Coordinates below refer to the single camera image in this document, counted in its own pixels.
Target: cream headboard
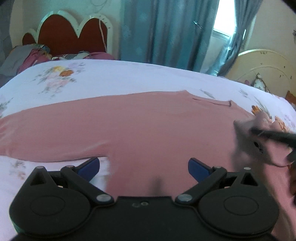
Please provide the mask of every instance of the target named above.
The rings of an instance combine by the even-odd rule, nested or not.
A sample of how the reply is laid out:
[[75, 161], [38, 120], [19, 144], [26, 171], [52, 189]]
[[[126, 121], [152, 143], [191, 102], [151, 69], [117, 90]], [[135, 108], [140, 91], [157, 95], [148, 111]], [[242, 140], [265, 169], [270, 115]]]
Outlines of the cream headboard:
[[260, 73], [272, 94], [285, 97], [288, 90], [296, 95], [296, 73], [293, 66], [282, 55], [267, 49], [253, 49], [237, 57], [226, 78], [252, 83]]

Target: blue gripper pad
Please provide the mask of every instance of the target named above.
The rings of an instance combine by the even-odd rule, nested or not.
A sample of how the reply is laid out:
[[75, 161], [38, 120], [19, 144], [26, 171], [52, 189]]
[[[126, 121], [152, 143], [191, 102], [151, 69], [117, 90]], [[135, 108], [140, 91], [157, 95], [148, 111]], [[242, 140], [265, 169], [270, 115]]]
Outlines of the blue gripper pad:
[[212, 174], [213, 169], [196, 158], [191, 158], [188, 162], [188, 171], [196, 181], [201, 182]]
[[97, 157], [91, 158], [88, 161], [77, 166], [75, 169], [77, 170], [77, 174], [79, 176], [83, 177], [89, 182], [99, 172], [100, 161]]

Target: window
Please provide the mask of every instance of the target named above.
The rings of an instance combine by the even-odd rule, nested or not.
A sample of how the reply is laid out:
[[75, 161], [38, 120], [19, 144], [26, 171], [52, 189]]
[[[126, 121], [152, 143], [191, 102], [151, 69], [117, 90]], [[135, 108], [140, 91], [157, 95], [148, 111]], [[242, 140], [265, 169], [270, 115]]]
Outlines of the window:
[[235, 27], [234, 0], [220, 0], [214, 24], [214, 31], [226, 36], [232, 36]]

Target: brown wooden panel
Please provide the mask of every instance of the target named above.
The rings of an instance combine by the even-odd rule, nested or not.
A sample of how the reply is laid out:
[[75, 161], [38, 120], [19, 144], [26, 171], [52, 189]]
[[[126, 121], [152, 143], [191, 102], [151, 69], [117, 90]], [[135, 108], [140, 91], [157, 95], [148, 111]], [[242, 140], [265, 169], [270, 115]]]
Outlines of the brown wooden panel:
[[[107, 45], [107, 27], [101, 22], [105, 43]], [[35, 43], [31, 34], [26, 33], [22, 40], [23, 44]], [[99, 19], [90, 19], [83, 27], [80, 37], [71, 26], [70, 22], [60, 15], [51, 15], [42, 24], [40, 29], [39, 44], [45, 44], [50, 48], [52, 56], [79, 51], [105, 52]]]

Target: white floral bed sheet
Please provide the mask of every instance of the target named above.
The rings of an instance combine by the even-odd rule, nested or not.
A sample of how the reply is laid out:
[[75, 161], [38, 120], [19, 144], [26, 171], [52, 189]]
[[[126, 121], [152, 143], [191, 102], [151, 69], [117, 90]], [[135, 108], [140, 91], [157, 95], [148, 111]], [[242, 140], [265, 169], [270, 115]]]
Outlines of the white floral bed sheet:
[[[280, 118], [285, 128], [296, 132], [296, 112], [283, 98], [225, 78], [112, 60], [50, 61], [25, 70], [0, 89], [0, 117], [83, 98], [180, 90], [204, 98], [232, 100], [248, 112], [262, 109], [273, 120]], [[16, 235], [9, 219], [9, 205], [36, 166], [43, 165], [52, 171], [81, 162], [36, 163], [0, 156], [0, 240], [10, 240]], [[100, 172], [91, 183], [104, 190], [109, 169], [108, 159], [102, 158]]]

